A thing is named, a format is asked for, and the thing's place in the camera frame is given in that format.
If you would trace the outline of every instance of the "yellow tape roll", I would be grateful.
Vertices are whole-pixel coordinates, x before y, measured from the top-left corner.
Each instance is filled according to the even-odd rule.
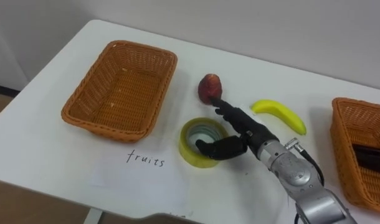
[[[207,139],[203,139],[205,142],[213,142],[226,138],[228,136],[227,131],[213,119],[195,118],[188,121],[180,133],[179,152],[183,159],[194,167],[214,167],[219,161],[210,159],[197,152],[198,149],[195,141],[200,135],[207,137]]]

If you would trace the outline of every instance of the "orange wicker basket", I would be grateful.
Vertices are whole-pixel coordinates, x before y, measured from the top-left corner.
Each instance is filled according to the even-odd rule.
[[[62,109],[62,119],[95,134],[136,142],[154,128],[178,59],[167,50],[110,42]]]
[[[355,206],[380,212],[380,173],[360,167],[352,147],[380,148],[380,105],[334,99],[330,132],[345,197]]]

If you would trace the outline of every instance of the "floor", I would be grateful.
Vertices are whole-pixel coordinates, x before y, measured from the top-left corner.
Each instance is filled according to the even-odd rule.
[[[11,97],[0,95],[0,112]],[[89,208],[0,182],[0,224],[77,224],[83,223]],[[183,220],[158,216],[130,220],[104,213],[99,224],[185,224]]]

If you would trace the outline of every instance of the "yellow banana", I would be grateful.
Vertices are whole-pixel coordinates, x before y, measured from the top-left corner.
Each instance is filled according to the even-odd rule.
[[[296,133],[306,134],[306,127],[303,121],[296,113],[287,108],[285,105],[274,100],[259,100],[252,106],[254,113],[268,113],[280,118],[286,125],[292,128]]]

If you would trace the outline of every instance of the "apple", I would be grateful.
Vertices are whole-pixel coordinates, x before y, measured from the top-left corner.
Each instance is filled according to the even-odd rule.
[[[198,97],[204,104],[211,105],[210,97],[220,99],[221,96],[221,80],[215,74],[207,74],[198,84]]]

